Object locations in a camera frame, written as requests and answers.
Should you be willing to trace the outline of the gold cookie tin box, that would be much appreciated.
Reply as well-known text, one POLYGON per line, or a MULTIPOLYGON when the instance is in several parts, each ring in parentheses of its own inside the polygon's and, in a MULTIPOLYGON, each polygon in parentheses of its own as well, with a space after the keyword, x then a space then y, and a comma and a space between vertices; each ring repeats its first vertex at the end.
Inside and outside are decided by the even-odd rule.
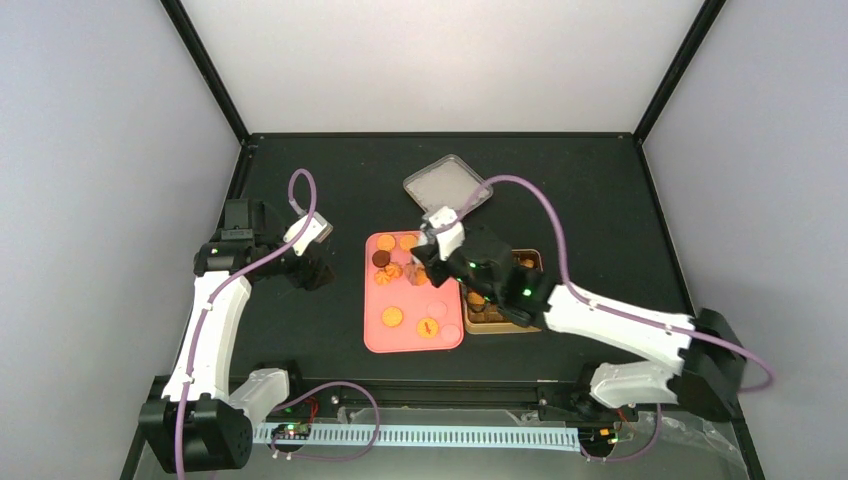
MULTIPOLYGON (((516 264, 543 270, 542 256, 535 249, 514 249, 512 251, 513 261, 516 264)), ((460 286, 462 297, 463 324, 467 333, 472 335, 495 335, 495 334, 524 334, 540 332, 536 327, 522 327, 514 324, 503 317, 492 305, 485 301, 482 296, 460 286)))

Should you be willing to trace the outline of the pink plastic tray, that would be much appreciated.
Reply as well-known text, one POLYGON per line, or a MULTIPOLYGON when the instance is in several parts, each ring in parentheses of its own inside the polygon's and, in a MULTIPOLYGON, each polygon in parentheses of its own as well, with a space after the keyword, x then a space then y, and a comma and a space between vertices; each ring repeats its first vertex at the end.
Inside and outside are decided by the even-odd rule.
POLYGON ((398 237, 404 234, 416 234, 418 240, 421 234, 418 231, 395 231, 378 232, 372 234, 365 242, 365 269, 364 269, 364 310, 363 310, 363 341, 365 346, 373 353, 406 353, 421 351, 450 350, 460 345, 448 345, 440 338, 441 329, 445 325, 456 325, 463 331, 463 305, 460 296, 459 284, 449 279, 441 287, 434 287, 431 283, 423 286, 413 286, 407 280, 405 267, 414 258, 410 252, 405 252, 398 246, 398 237), (376 239, 381 234, 394 235, 397 241, 396 247, 391 251, 392 262, 400 264, 404 268, 404 275, 393 279, 390 284, 378 286, 374 281, 377 269, 371 261, 373 253, 378 250, 376 239), (437 337, 432 339, 421 338, 416 332, 419 320, 429 317, 427 307, 432 302, 444 302, 448 307, 447 314, 441 319, 435 319, 440 325, 437 337), (398 307, 403 311, 404 320, 395 328, 389 328, 382 324, 381 313, 388 307, 398 307))

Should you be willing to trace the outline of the metal tongs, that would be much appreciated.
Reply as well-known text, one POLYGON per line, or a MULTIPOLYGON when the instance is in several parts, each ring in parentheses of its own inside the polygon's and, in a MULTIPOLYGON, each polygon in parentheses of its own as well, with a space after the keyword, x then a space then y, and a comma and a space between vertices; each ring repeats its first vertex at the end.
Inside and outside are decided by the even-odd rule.
POLYGON ((415 261, 411 261, 406 265, 405 275, 413 286, 423 286, 430 283, 425 267, 415 261))

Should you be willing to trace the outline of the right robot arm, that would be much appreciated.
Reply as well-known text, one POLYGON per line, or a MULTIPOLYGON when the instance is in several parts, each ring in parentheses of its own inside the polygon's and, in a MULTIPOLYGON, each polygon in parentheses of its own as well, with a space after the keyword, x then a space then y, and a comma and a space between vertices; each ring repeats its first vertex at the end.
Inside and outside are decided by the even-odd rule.
POLYGON ((725 317, 650 310, 559 282, 513 260, 485 227, 458 239, 423 234, 412 247, 433 286, 449 279, 480 295, 519 327, 588 338, 638 356, 627 364, 588 364, 569 392, 572 410, 593 419, 628 404, 668 404, 714 422, 740 417, 738 395, 746 360, 725 317))

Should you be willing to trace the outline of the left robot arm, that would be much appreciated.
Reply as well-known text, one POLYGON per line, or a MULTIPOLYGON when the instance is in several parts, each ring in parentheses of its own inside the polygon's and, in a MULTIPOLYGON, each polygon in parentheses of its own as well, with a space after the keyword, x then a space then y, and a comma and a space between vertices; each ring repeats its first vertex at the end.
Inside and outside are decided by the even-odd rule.
POLYGON ((317 212, 297 208, 286 224, 261 200, 226 202, 221 225, 194 256, 192 312, 174 370, 139 415, 165 472, 183 476, 247 463, 255 429, 289 397, 298 372, 294 362, 266 363, 231 388, 241 316, 263 278, 284 276, 306 291, 329 282, 332 273, 316 247, 332 230, 317 212))

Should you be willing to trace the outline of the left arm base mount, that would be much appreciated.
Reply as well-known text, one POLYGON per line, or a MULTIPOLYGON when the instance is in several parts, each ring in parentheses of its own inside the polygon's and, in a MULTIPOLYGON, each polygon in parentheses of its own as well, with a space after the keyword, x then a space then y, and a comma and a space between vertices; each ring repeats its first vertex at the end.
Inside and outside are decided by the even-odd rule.
POLYGON ((271 408, 266 420, 283 421, 293 418, 296 422, 314 418, 322 408, 330 404, 323 400, 332 393, 338 393, 343 387, 340 381, 330 381, 316 385, 308 390, 292 394, 288 399, 271 408))

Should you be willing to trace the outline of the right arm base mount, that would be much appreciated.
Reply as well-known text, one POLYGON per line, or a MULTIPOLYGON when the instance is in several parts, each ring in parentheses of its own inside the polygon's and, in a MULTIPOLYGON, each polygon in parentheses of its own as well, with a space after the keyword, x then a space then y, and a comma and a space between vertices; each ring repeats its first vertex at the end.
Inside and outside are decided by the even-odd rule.
POLYGON ((638 411, 634 408, 603 406, 575 383, 539 383, 535 391, 536 410, 542 421, 563 421, 574 427, 604 427, 638 419, 638 411))

